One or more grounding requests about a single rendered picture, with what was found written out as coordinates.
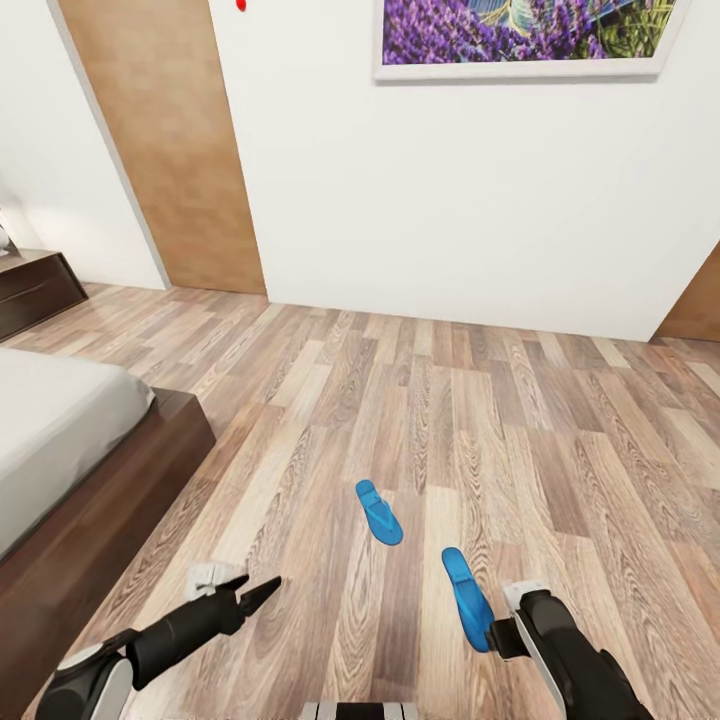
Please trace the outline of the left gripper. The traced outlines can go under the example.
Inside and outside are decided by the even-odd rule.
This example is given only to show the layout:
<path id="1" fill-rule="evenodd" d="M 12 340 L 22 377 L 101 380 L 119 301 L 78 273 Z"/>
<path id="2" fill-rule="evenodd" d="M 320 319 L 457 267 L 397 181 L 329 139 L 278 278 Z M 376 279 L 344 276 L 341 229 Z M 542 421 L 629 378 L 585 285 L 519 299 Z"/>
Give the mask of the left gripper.
<path id="1" fill-rule="evenodd" d="M 163 615 L 173 636 L 173 665 L 178 665 L 215 635 L 234 635 L 246 622 L 245 618 L 252 617 L 282 583 L 281 577 L 276 577 L 243 593 L 237 603 L 235 591 L 249 579 L 249 574 L 245 574 L 226 584 L 213 585 L 214 592 L 210 595 L 203 595 Z"/>

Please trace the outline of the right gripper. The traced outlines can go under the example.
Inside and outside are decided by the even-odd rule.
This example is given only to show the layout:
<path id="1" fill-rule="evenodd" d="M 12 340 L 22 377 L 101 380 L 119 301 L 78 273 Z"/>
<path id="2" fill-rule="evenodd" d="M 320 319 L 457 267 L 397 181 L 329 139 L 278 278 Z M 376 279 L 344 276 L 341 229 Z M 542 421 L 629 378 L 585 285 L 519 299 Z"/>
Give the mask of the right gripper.
<path id="1" fill-rule="evenodd" d="M 491 651 L 499 651 L 503 659 L 520 656 L 531 657 L 529 650 L 523 645 L 517 632 L 513 616 L 508 619 L 497 620 L 491 623 L 491 630 L 485 632 L 485 637 Z"/>

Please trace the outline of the sandal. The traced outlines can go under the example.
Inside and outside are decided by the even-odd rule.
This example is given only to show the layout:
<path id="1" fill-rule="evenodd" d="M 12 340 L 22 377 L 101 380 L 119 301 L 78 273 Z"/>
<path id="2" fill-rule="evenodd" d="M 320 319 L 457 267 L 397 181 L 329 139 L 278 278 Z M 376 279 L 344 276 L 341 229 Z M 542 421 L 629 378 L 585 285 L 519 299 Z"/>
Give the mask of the sandal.
<path id="1" fill-rule="evenodd" d="M 374 537 L 387 546 L 400 544 L 403 538 L 402 528 L 392 514 L 389 504 L 384 500 L 386 506 L 383 504 L 373 483 L 370 480 L 360 480 L 356 484 L 356 493 Z"/>
<path id="2" fill-rule="evenodd" d="M 456 547 L 444 549 L 442 562 L 455 591 L 458 613 L 466 638 L 476 652 L 486 653 L 490 649 L 485 632 L 491 630 L 492 620 L 495 620 L 493 610 L 473 578 L 460 550 Z"/>

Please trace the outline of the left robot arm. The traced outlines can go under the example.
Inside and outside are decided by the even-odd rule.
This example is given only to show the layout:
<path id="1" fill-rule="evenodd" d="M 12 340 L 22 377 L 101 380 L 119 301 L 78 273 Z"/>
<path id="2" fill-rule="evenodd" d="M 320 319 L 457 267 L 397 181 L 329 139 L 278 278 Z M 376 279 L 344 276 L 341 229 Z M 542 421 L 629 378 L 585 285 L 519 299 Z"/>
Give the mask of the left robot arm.
<path id="1" fill-rule="evenodd" d="M 249 574 L 235 578 L 226 564 L 192 565 L 184 599 L 142 631 L 120 635 L 75 655 L 54 672 L 34 720 L 119 720 L 131 687 L 142 691 L 215 635 L 234 635 L 281 586 L 281 577 L 241 595 Z M 126 646 L 126 657 L 118 650 Z"/>

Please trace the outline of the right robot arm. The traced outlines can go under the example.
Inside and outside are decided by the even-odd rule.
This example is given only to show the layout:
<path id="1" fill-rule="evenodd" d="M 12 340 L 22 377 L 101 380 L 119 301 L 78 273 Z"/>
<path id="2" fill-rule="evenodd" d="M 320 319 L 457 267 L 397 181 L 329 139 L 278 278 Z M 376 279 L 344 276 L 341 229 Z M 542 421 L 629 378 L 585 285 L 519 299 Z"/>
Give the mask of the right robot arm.
<path id="1" fill-rule="evenodd" d="M 491 623 L 489 649 L 503 659 L 532 657 L 565 720 L 653 720 L 617 660 L 595 650 L 546 584 L 502 589 L 511 618 Z"/>

